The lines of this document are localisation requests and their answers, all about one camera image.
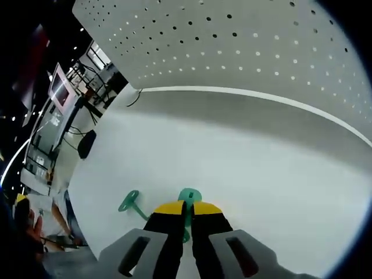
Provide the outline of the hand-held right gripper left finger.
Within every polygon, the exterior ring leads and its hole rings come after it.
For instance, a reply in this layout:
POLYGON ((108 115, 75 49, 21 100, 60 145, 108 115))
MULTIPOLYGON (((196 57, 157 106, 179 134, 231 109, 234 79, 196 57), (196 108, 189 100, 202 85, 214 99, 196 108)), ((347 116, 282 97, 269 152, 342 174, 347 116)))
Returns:
POLYGON ((187 204, 158 206, 144 228, 134 228, 101 251, 99 278, 176 278, 183 255, 187 204))

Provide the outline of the person's left hand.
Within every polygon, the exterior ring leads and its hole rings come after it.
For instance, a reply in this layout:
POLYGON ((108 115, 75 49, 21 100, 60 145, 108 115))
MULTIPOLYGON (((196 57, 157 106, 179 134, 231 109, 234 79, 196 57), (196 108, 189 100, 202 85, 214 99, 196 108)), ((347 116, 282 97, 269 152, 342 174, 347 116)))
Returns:
POLYGON ((38 215, 35 217, 35 213, 30 209, 28 215, 28 227, 26 230, 28 238, 31 241, 33 248, 40 253, 44 251, 44 245, 42 243, 41 233, 42 233, 42 216, 38 215))

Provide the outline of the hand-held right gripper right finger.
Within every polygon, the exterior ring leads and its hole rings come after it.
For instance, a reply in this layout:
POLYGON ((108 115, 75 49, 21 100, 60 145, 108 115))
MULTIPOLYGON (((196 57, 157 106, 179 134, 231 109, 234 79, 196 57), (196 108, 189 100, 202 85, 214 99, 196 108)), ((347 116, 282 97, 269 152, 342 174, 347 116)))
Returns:
POLYGON ((211 203, 192 205, 191 234, 201 278, 314 278, 282 267, 273 250, 246 231, 233 229, 211 203))

